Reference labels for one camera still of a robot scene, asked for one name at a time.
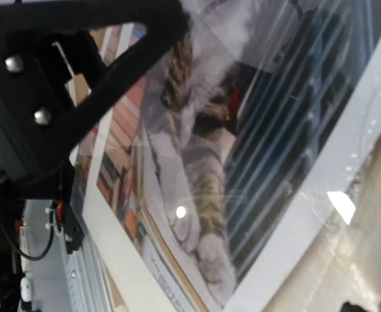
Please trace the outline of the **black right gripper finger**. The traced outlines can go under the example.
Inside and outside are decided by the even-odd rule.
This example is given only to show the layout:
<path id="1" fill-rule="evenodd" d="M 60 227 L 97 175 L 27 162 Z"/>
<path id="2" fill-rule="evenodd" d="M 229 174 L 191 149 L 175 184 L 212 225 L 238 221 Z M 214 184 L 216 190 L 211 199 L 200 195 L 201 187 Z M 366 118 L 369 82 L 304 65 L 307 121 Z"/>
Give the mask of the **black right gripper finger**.
<path id="1" fill-rule="evenodd" d="M 186 31 L 179 1 L 0 2 L 0 198 L 51 198 L 74 147 Z"/>

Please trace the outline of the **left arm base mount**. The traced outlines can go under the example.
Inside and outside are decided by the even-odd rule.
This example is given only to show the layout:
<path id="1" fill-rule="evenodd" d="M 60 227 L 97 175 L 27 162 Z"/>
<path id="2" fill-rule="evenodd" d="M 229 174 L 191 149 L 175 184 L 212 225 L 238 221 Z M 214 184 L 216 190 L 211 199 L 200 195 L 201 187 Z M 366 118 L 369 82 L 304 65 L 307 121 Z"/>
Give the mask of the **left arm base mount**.
<path id="1" fill-rule="evenodd" d="M 56 176 L 55 218 L 57 232 L 63 235 L 65 251 L 68 255 L 78 251 L 84 240 L 84 233 L 71 205 L 75 168 L 66 160 L 59 168 Z"/>

